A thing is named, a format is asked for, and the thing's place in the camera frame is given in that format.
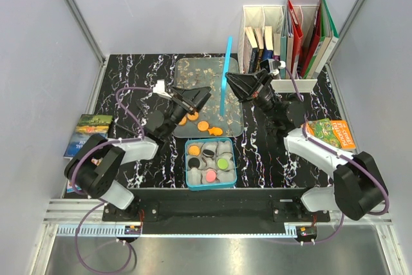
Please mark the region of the green round cookie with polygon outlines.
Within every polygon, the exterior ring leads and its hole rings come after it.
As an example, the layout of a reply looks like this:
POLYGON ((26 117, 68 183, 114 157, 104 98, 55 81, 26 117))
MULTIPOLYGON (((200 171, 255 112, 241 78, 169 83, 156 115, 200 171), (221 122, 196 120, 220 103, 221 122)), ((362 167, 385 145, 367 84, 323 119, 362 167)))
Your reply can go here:
POLYGON ((222 171, 229 168, 229 163, 225 158, 217 159, 216 163, 217 163, 218 169, 221 169, 222 171))

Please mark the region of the pink round cookie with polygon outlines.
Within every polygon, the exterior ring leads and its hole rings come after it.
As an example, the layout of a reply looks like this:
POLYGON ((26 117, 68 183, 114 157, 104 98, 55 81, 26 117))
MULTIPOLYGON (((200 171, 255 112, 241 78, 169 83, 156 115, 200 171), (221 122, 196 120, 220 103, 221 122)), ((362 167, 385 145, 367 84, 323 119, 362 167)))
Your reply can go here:
POLYGON ((215 170, 208 170, 206 171, 205 180, 208 183, 213 183, 216 180, 216 172, 215 170))

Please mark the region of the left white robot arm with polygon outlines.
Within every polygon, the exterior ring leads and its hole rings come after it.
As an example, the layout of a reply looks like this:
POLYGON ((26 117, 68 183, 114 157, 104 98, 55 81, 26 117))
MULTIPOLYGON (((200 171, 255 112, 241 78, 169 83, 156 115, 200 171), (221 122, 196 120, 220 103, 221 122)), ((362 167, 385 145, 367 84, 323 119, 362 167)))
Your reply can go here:
POLYGON ((120 166, 154 159, 186 114, 200 112, 211 97, 209 86, 193 89, 172 86, 166 91, 163 80, 151 91, 168 99, 170 104, 165 109, 152 109, 144 126, 137 124, 139 136, 122 139, 94 134, 64 170, 76 193, 114 205, 117 214, 126 221, 138 216, 139 205, 134 202, 134 194, 116 181, 120 166))

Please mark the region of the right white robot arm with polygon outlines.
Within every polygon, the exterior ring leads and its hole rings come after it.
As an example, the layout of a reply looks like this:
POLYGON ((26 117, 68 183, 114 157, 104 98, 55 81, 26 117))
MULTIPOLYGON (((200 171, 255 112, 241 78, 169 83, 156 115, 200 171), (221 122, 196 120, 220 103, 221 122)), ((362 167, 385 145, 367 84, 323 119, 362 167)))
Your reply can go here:
POLYGON ((269 121, 269 131, 284 148, 325 172, 330 187, 308 189, 292 205, 294 217, 307 221, 318 211, 339 211, 351 220, 364 215, 382 216, 389 211, 389 193, 374 158, 363 151, 353 154, 322 141, 306 130, 304 98, 296 91, 290 100, 274 98, 274 74, 226 73, 228 85, 240 102, 251 102, 269 121))

